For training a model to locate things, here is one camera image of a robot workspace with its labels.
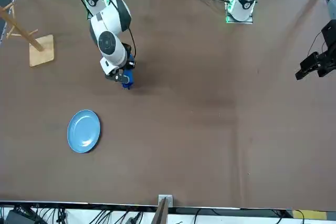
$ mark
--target blue plate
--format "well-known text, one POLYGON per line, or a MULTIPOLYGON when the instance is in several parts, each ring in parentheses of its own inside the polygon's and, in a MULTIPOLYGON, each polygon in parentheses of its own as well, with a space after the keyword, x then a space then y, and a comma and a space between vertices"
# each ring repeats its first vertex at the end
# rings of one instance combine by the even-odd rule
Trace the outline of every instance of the blue plate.
POLYGON ((75 152, 90 151, 100 135, 100 122, 91 110, 81 110, 75 114, 68 125, 68 143, 75 152))

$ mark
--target wooden peg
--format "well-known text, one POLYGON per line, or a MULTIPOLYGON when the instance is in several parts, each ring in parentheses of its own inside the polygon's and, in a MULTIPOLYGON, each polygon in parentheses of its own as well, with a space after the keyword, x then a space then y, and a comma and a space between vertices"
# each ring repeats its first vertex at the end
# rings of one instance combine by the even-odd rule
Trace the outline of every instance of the wooden peg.
POLYGON ((20 34, 12 34, 12 32, 14 31, 15 26, 12 26, 12 28, 10 29, 9 33, 7 33, 6 39, 8 39, 10 36, 21 36, 20 34))
POLYGON ((8 5, 6 5, 6 6, 3 8, 3 10, 7 10, 8 8, 10 8, 10 7, 13 6, 13 5, 14 5, 14 3, 11 2, 11 3, 9 3, 8 5))
POLYGON ((43 46, 39 42, 37 42, 37 40, 32 35, 29 35, 29 33, 25 29, 23 29, 14 18, 12 18, 7 12, 5 12, 1 6, 0 9, 1 18, 3 18, 7 23, 11 24, 12 26, 15 26, 15 28, 22 35, 22 37, 28 40, 29 43, 33 47, 35 47, 37 51, 42 52, 44 50, 43 46))
POLYGON ((35 39, 32 35, 38 31, 35 29, 34 31, 27 32, 23 27, 18 24, 15 19, 15 10, 13 3, 10 3, 5 8, 0 6, 0 17, 3 18, 7 23, 12 25, 9 33, 7 34, 7 38, 10 36, 15 37, 24 37, 26 40, 29 41, 29 65, 31 67, 46 63, 48 61, 52 61, 54 59, 54 37, 52 34, 43 36, 40 38, 35 39), (12 14, 13 17, 10 16, 6 9, 12 7, 12 14))

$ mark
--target brown table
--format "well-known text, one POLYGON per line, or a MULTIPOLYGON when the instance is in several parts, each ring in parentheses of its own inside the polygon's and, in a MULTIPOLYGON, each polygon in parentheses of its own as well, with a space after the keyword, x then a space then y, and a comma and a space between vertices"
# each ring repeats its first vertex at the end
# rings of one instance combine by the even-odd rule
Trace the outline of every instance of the brown table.
POLYGON ((16 0, 56 59, 30 68, 27 42, 0 47, 1 199, 336 209, 335 73, 295 80, 324 0, 258 0, 253 25, 225 24, 212 0, 125 2, 130 91, 105 79, 79 0, 16 0), (82 109, 102 123, 88 154, 66 138, 82 109))

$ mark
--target blue object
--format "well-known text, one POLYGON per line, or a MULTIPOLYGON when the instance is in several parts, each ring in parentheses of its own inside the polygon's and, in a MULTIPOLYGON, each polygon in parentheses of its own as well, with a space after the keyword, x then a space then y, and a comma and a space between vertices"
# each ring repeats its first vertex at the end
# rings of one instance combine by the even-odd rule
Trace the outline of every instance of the blue object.
MULTIPOLYGON (((134 57, 133 57, 132 54, 130 55, 130 60, 134 61, 134 57)), ((125 88, 125 89, 130 89, 131 86, 132 86, 133 83, 134 83, 132 70, 133 70, 133 69, 125 69, 125 70, 124 70, 123 75, 124 75, 124 76, 127 76, 127 77, 129 78, 129 81, 128 81, 127 83, 123 83, 123 82, 121 83, 122 86, 123 86, 123 88, 125 88)))
POLYGON ((90 151, 100 135, 100 122, 97 115, 91 110, 77 112, 68 125, 68 144, 78 153, 90 151))

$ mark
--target wooden mug tree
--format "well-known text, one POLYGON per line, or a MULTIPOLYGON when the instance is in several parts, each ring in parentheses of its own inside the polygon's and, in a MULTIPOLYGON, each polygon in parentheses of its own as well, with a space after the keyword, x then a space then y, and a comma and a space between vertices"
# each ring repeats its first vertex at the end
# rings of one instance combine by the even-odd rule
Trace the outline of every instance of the wooden mug tree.
POLYGON ((6 38, 23 37, 29 41, 29 65, 31 67, 52 61, 54 59, 54 37, 53 35, 47 35, 35 39, 32 35, 38 30, 34 30, 28 33, 15 19, 14 3, 2 7, 0 6, 0 17, 4 19, 8 24, 12 25, 6 38), (7 9, 12 8, 13 17, 7 13, 7 9))

